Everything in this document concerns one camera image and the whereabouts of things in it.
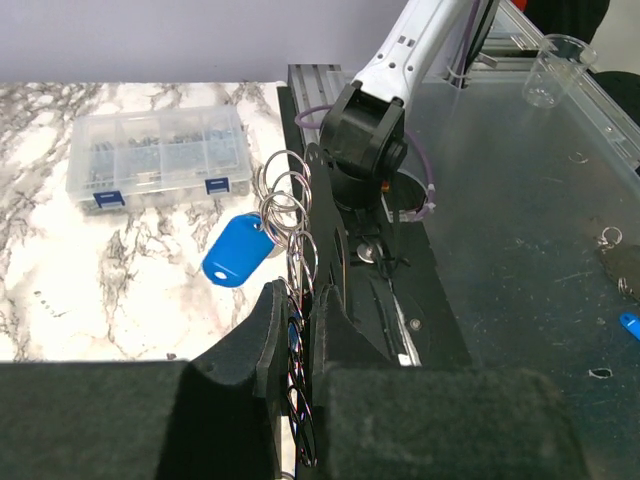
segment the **wire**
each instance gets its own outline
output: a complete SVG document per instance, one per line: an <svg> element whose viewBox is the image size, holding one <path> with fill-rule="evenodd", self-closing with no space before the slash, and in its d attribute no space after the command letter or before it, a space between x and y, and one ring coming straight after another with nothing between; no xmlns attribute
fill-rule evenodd
<svg viewBox="0 0 640 480"><path fill-rule="evenodd" d="M296 125L298 125L300 128L306 128L309 130L318 130L322 125L321 123L309 122L309 121L305 121L304 119L313 113L325 112L327 110L331 110L332 106L333 105L318 105L317 107L312 107L308 110L300 112L298 115L296 115L296 118L295 118ZM409 143L418 154L418 157L420 157L420 160L422 161L422 165L424 166L425 174L427 176L427 188L426 188L427 201L424 203L424 205L418 211L418 213L416 213L415 217L413 217L413 221L417 222L419 220L422 220L422 218L424 218L424 216L427 213L432 213L433 210L435 209L436 187L433 181L434 179L433 168L431 167L431 162L429 162L429 157L427 156L427 152L418 141L418 138L416 137L416 135L411 130L405 129L404 134L409 139Z"/></svg>
<svg viewBox="0 0 640 480"><path fill-rule="evenodd" d="M473 6L471 7L471 15L469 16L469 20L467 21L467 25L464 29L463 34L463 44L462 44L462 55L460 56L460 63L458 64L457 75L458 77L464 77L467 71L467 57L469 56L469 50L471 48L471 35L473 34L473 24L475 23L476 16L478 15L478 10L480 8L480 0L475 0L473 2ZM462 78L459 78L458 87L462 86Z"/></svg>
<svg viewBox="0 0 640 480"><path fill-rule="evenodd" d="M312 107L309 110L305 110L304 112L300 112L295 118L296 125L308 130L318 130L322 126L322 123L305 122L303 118L306 118L316 112L326 112L327 110L331 110L331 107L333 107L333 105L319 105L317 107Z"/></svg>

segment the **blue latch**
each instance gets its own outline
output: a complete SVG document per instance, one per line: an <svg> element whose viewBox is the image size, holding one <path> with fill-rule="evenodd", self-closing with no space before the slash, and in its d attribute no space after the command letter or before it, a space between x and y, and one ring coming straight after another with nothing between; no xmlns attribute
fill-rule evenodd
<svg viewBox="0 0 640 480"><path fill-rule="evenodd" d="M204 186L207 189L207 195L218 192L229 193L229 179L224 178L210 178L204 181Z"/></svg>
<svg viewBox="0 0 640 480"><path fill-rule="evenodd" d="M118 204L124 207L124 198L122 198L122 194L119 190L114 190L113 192L100 192L94 193L93 198L96 199L96 203L100 208L114 206L114 204Z"/></svg>

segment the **white wall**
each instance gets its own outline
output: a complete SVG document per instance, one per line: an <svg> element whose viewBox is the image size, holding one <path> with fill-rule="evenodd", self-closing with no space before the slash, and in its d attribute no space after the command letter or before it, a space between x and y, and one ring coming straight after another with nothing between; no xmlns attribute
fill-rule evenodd
<svg viewBox="0 0 640 480"><path fill-rule="evenodd" d="M286 80L363 66L406 0L0 0L0 81Z"/></svg>

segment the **key ring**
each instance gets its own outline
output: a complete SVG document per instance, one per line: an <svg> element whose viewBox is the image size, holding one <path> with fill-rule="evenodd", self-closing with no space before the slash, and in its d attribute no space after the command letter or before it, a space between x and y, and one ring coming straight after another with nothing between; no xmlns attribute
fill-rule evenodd
<svg viewBox="0 0 640 480"><path fill-rule="evenodd" d="M582 165L589 161L589 159L582 155L580 152L576 152L575 157L574 155L569 155L569 160L571 160L573 163L577 163L578 165Z"/></svg>
<svg viewBox="0 0 640 480"><path fill-rule="evenodd" d="M625 295L630 295L631 293L633 293L633 290L631 290L631 288L629 288L629 285L627 285L626 278L620 277L618 279L618 291L620 293L624 293Z"/></svg>
<svg viewBox="0 0 640 480"><path fill-rule="evenodd" d="M613 232L615 234L615 237L611 240L607 238L607 233L609 232ZM622 242L622 231L618 227L605 228L598 238L598 244L601 247L612 248L618 245L620 242Z"/></svg>

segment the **metal split ring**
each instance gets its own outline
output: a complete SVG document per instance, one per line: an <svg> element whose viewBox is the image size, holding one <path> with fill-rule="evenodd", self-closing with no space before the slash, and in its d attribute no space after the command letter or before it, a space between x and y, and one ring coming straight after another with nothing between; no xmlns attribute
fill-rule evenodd
<svg viewBox="0 0 640 480"><path fill-rule="evenodd" d="M615 237L613 239L607 238L607 234L609 232L613 232ZM615 247L622 241L622 231L618 227L607 227L605 228L600 237L598 238L598 244L602 247Z"/></svg>
<svg viewBox="0 0 640 480"><path fill-rule="evenodd" d="M582 165L589 161L589 159L582 155L580 152L576 152L576 156L578 158L574 158L573 155L569 155L569 160L571 160L573 163L577 163L578 165Z"/></svg>
<svg viewBox="0 0 640 480"><path fill-rule="evenodd" d="M289 155L302 165L302 173L288 170L280 174L271 186L267 185L267 170L271 162L279 155ZM317 154L307 149L305 158L313 160ZM298 200L293 193L277 190L278 184L286 177L297 181L302 188L302 198ZM291 150L279 150L269 157L264 166L256 173L256 190L260 199L257 215L261 226L269 239L278 247L286 250L288 279L281 278L287 289L287 402L289 423L294 436L298 458L304 465L316 464L315 431L311 417L311 407L306 399L306 369L304 342L309 332L305 330L307 319L304 317L303 302L306 295L313 301L313 283L318 272L318 248L309 233L309 212L312 205L311 169L297 153ZM296 222L287 225L285 218L294 214ZM310 247L305 256L305 247Z"/></svg>
<svg viewBox="0 0 640 480"><path fill-rule="evenodd" d="M618 291L620 293L624 293L625 295L630 295L633 293L633 290L631 290L631 288L629 288L629 285L627 285L626 278L620 277L618 279Z"/></svg>

